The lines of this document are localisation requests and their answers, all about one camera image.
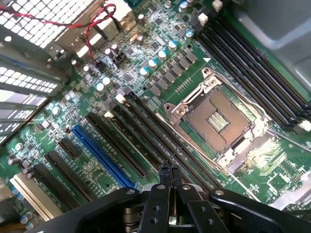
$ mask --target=blue-topped capacitor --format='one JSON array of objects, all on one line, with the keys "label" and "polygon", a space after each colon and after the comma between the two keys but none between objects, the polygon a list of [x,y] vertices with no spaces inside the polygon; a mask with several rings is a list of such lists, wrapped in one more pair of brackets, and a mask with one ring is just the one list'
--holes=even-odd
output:
[{"label": "blue-topped capacitor", "polygon": [[169,49],[170,50],[176,50],[177,49],[177,41],[176,40],[171,40],[169,42]]},{"label": "blue-topped capacitor", "polygon": [[166,51],[165,50],[160,50],[157,55],[159,56],[159,58],[161,60],[165,60],[167,58],[167,54],[166,54]]},{"label": "blue-topped capacitor", "polygon": [[139,73],[142,75],[142,76],[148,76],[149,75],[149,70],[147,67],[142,67],[140,70],[139,70]]},{"label": "blue-topped capacitor", "polygon": [[186,12],[187,11],[187,8],[188,8],[188,3],[186,1],[182,1],[180,4],[179,4],[179,12]]},{"label": "blue-topped capacitor", "polygon": [[149,60],[148,65],[151,69],[155,69],[157,67],[156,59]]},{"label": "blue-topped capacitor", "polygon": [[187,31],[185,35],[185,40],[191,40],[193,37],[193,32],[192,31]]}]

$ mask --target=connector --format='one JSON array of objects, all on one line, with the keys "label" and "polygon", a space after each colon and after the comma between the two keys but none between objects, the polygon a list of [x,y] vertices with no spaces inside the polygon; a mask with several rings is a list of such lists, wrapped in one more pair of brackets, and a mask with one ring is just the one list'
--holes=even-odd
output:
[{"label": "connector", "polygon": [[10,179],[10,182],[45,221],[51,220],[62,214],[62,211],[43,192],[34,180],[27,180],[25,175],[19,173]]}]

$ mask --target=metal mounting screw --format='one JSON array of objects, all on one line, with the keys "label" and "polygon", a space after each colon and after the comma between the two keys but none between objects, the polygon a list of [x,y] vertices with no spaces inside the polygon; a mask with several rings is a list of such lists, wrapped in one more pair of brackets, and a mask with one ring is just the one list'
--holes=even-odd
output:
[{"label": "metal mounting screw", "polygon": [[126,192],[126,194],[134,194],[135,193],[135,190],[134,189],[130,189]]},{"label": "metal mounting screw", "polygon": [[183,189],[189,190],[189,189],[191,189],[191,187],[190,187],[189,185],[184,185],[184,186],[183,186]]},{"label": "metal mounting screw", "polygon": [[217,195],[223,195],[223,194],[225,194],[222,190],[216,190],[215,193],[216,193]]},{"label": "metal mounting screw", "polygon": [[160,185],[157,187],[157,189],[165,189],[165,185],[160,184]]}]

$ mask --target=motherboard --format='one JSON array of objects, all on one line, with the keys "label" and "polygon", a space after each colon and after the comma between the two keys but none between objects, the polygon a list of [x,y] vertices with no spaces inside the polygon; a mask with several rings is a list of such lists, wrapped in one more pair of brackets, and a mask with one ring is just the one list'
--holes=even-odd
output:
[{"label": "motherboard", "polygon": [[0,149],[21,216],[36,225],[121,187],[142,190],[163,164],[206,192],[308,208],[311,96],[215,2],[129,2],[128,32],[93,62],[71,59],[68,85]]}]

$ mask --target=blue pcie slot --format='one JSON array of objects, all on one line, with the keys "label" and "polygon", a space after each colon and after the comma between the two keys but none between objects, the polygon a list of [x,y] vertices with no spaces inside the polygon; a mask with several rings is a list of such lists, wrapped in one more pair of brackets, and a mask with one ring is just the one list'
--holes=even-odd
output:
[{"label": "blue pcie slot", "polygon": [[95,156],[95,158],[104,166],[104,168],[112,175],[112,177],[121,184],[122,187],[134,187],[135,184],[129,178],[127,178],[118,167],[113,164],[108,155],[80,125],[74,126],[72,128],[72,132],[92,153],[92,155]]}]

